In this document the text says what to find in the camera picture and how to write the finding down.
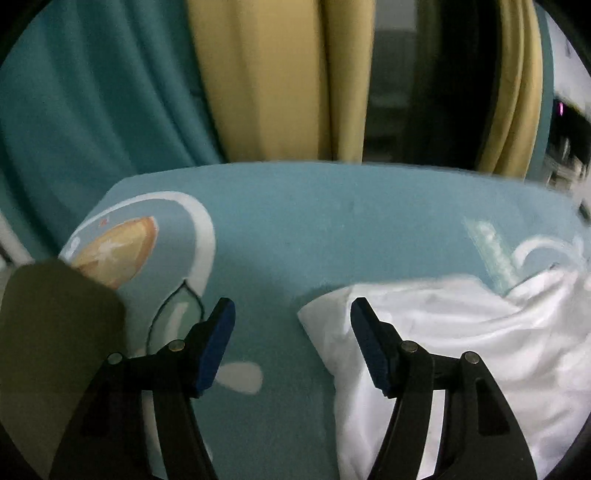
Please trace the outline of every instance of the white pillowcase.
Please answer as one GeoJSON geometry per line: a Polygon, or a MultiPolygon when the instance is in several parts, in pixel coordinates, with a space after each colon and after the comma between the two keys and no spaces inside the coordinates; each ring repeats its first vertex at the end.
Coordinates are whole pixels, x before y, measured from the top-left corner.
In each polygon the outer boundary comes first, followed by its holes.
{"type": "MultiPolygon", "coordinates": [[[[430,353],[477,352],[499,384],[530,447],[538,478],[574,441],[591,411],[591,278],[548,270],[506,297],[461,276],[359,284],[323,295],[298,316],[335,377],[336,444],[342,480],[365,480],[394,400],[374,387],[350,324],[366,297],[383,322],[430,353]]],[[[418,478],[433,473],[444,392],[435,392],[418,478]]]]}

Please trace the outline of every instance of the curtain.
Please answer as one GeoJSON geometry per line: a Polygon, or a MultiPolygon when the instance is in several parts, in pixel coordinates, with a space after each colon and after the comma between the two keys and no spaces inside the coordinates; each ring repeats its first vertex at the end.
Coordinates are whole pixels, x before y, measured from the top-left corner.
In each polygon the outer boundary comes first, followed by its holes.
{"type": "Polygon", "coordinates": [[[187,0],[230,161],[361,162],[375,0],[187,0]]]}
{"type": "Polygon", "coordinates": [[[491,131],[478,170],[524,178],[540,118],[543,65],[532,0],[499,0],[501,72],[491,131]]]}

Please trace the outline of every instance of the bed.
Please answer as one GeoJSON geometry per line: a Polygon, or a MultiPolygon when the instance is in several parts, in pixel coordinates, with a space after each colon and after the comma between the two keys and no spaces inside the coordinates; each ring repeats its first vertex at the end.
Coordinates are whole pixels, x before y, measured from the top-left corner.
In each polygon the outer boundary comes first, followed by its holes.
{"type": "MultiPolygon", "coordinates": [[[[129,355],[182,338],[218,298],[236,328],[195,415],[220,478],[338,478],[334,387],[296,313],[353,283],[466,273],[503,293],[584,268],[569,198],[445,170],[233,164],[116,184],[61,252],[118,289],[129,355]]],[[[144,398],[150,462],[165,478],[144,398]]]]}

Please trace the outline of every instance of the mattress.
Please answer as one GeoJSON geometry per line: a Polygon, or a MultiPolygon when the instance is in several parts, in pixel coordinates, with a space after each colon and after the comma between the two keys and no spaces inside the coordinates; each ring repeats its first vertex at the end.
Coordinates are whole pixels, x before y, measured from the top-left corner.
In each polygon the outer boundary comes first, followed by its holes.
{"type": "MultiPolygon", "coordinates": [[[[182,338],[236,303],[216,382],[194,402],[220,478],[338,478],[332,377],[296,313],[362,282],[463,273],[502,293],[553,264],[584,267],[570,199],[456,171],[227,164],[116,184],[61,256],[117,288],[128,355],[182,338]]],[[[165,478],[149,395],[150,462],[165,478]]]]}

